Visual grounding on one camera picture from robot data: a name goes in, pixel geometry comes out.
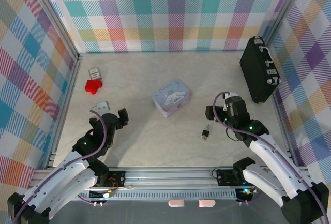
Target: purple cable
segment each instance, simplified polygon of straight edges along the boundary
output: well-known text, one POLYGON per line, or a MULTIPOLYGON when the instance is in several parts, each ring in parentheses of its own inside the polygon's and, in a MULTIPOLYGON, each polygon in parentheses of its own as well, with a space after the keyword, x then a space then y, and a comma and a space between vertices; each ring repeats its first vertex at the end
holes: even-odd
MULTIPOLYGON (((235 131, 235 132, 240 132, 240 133, 243 133, 243 134, 246 134, 246 135, 250 135, 250 136, 253 136, 255 137, 256 139, 259 139, 261 140, 266 146, 268 146, 271 150, 274 150, 275 147, 273 145, 271 145, 269 142, 267 142, 265 139, 261 138, 260 136, 258 135, 255 135, 254 133, 251 133, 251 132, 247 132, 247 131, 243 131, 243 130, 239 130, 239 129, 236 129, 236 128, 233 128, 233 127, 230 127, 228 126, 227 124, 223 123, 220 118, 217 116, 217 112, 216 112, 216 101, 217 99, 223 95, 223 94, 229 94, 228 91, 224 91, 224 92, 221 92, 219 93, 215 99, 214 99, 214 102, 213 102, 213 113, 214 113, 214 116, 216 118, 216 120, 222 124, 224 127, 232 130, 232 131, 235 131)), ((328 219, 328 216, 327 216, 327 213, 323 207, 323 204, 322 202, 320 201, 320 199, 317 197, 317 195, 315 194, 315 192, 309 187, 309 185, 306 183, 306 181, 300 176, 300 174, 293 168, 293 166, 280 154, 280 152, 278 150, 275 150, 275 153, 280 157, 280 159, 286 164, 286 166, 292 171, 292 173, 298 178, 298 180, 301 180, 301 183, 309 190, 309 192, 312 194, 312 196, 315 198, 315 200, 317 201, 317 204, 319 205, 322 213, 323 213, 323 216, 324 216, 324 220, 325 220, 325 224, 329 224, 329 219, 328 219)))
POLYGON ((102 117, 95 111, 90 110, 91 113, 95 114, 101 121, 102 127, 103 127, 103 140, 101 145, 99 146, 98 149, 96 149, 94 152, 87 154, 85 156, 79 157, 79 158, 75 158, 72 161, 66 163, 65 165, 63 165, 63 167, 57 169, 56 171, 54 171, 53 174, 51 174, 48 178, 45 179, 45 181, 43 181, 34 191, 34 194, 31 195, 27 201, 22 205, 22 207, 20 208, 20 210, 17 212, 17 214, 15 215, 15 218, 13 220, 13 223, 17 223, 18 218, 20 217, 20 215, 22 214, 22 212, 24 211, 24 209, 26 208, 26 206, 31 202, 32 198, 34 197, 34 195, 36 195, 40 189, 50 180, 52 179, 58 172, 60 172, 61 170, 63 170, 64 168, 66 168, 67 166, 71 165, 72 163, 81 160, 81 159, 85 159, 85 158, 89 158, 92 157, 93 155, 97 154, 104 146, 105 142, 106 142, 106 138, 107 138, 107 129, 106 129, 106 124, 104 123, 104 120, 102 119, 102 117))

